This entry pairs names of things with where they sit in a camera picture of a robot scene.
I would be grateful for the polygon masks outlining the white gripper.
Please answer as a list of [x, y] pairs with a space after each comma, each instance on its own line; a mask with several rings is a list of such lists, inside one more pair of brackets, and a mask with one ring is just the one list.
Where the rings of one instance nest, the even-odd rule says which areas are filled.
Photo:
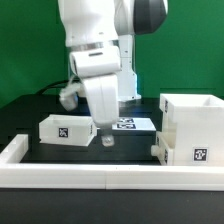
[[[109, 46], [69, 54], [72, 71], [84, 86], [90, 114], [99, 128], [110, 128], [119, 117], [118, 78], [121, 69], [120, 51]], [[112, 134], [101, 136], [104, 147], [115, 144]]]

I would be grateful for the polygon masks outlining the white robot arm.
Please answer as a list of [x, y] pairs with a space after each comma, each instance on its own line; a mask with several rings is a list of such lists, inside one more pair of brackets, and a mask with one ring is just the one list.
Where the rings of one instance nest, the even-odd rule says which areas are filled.
[[102, 130], [102, 144], [110, 147], [119, 105], [140, 98], [134, 37], [158, 30], [167, 17], [168, 0], [58, 0], [58, 6], [69, 65], [79, 79], [61, 90], [60, 102], [72, 110], [82, 92], [93, 122]]

